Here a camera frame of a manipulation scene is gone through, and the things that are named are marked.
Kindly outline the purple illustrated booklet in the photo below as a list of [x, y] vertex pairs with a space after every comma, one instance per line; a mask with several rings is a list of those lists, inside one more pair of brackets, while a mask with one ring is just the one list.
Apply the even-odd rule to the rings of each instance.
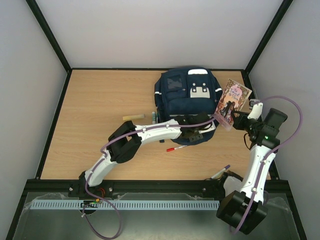
[[251, 93], [251, 89], [229, 78], [222, 91], [221, 98], [213, 117], [227, 131], [230, 131], [234, 124], [234, 120], [231, 115], [232, 111], [240, 111], [245, 102], [249, 99]]

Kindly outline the navy blue backpack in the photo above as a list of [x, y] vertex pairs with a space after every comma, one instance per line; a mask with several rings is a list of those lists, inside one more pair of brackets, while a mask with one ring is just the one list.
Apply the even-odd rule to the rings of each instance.
[[170, 69], [154, 85], [158, 122], [174, 119], [180, 125], [204, 123], [215, 113], [222, 92], [218, 80], [207, 68]]

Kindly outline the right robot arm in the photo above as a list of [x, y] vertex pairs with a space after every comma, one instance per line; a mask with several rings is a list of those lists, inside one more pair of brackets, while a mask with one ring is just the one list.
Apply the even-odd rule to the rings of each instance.
[[248, 235], [267, 216], [264, 206], [264, 187], [271, 163], [280, 145], [277, 139], [280, 126], [288, 116], [271, 108], [263, 121], [249, 113], [232, 111], [233, 127], [248, 133], [250, 146], [249, 167], [243, 180], [231, 175], [218, 183], [218, 191], [225, 196], [216, 216], [234, 228], [235, 232]]

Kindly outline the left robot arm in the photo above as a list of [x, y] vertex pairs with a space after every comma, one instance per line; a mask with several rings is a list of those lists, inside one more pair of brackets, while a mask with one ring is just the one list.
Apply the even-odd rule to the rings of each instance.
[[160, 140], [177, 140], [182, 145], [194, 146], [212, 138], [215, 130], [214, 117], [205, 112], [178, 115], [151, 125], [126, 121], [108, 138], [108, 142], [100, 149], [100, 158], [91, 168], [81, 173], [79, 180], [84, 185], [96, 187], [117, 164], [131, 160], [143, 145]]

